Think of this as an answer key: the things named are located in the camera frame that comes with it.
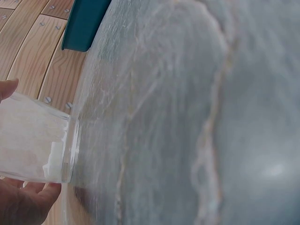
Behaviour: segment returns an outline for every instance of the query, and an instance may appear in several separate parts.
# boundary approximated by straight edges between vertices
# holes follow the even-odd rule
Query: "screw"
[[[72,105],[72,103],[68,102],[68,103],[66,103],[65,107],[67,109],[71,109],[73,107],[73,105]]]
[[[51,98],[50,97],[45,97],[44,102],[49,104],[51,102]]]

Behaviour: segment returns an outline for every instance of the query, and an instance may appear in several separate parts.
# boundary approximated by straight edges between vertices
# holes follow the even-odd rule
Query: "curved surface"
[[[76,95],[67,222],[299,224],[299,9],[113,0]]]

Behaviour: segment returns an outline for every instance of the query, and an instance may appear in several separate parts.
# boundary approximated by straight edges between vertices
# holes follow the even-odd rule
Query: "finger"
[[[61,184],[49,183],[38,195],[37,203],[43,212],[48,213],[55,201],[60,196]]]
[[[21,188],[23,183],[24,183],[24,181],[22,181],[22,180],[15,180],[15,179],[11,179],[11,178],[8,178],[8,177],[5,177],[3,179],[3,181],[5,181],[7,184],[10,184],[10,185],[15,186],[17,188]]]
[[[45,183],[28,182],[27,185],[22,188],[22,190],[39,193],[40,191],[43,190],[44,186]]]
[[[18,79],[0,81],[0,101],[11,96],[17,89],[18,83]]]

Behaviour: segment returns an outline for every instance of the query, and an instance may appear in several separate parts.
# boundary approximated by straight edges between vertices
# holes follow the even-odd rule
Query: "wooden plank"
[[[50,0],[42,14],[68,19],[74,0]]]
[[[83,67],[85,52],[61,50],[62,38],[56,48],[38,97],[43,101],[51,98],[51,106],[70,113],[66,103],[73,103],[76,87]]]
[[[61,195],[52,206],[46,221],[42,225],[63,225],[61,211]]]
[[[10,15],[13,13],[13,9],[0,8],[0,30],[4,26],[4,24],[9,19]]]
[[[66,20],[47,15],[37,18],[8,75],[8,79],[20,79],[17,88],[19,93],[32,98],[38,97],[47,67],[66,23]]]
[[[16,9],[22,0],[0,0],[0,8]]]
[[[0,31],[0,80],[5,80],[22,42],[48,0],[22,0]]]

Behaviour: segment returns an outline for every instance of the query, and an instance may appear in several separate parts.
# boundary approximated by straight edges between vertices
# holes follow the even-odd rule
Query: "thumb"
[[[0,101],[11,96],[17,89],[19,79],[0,81]]]

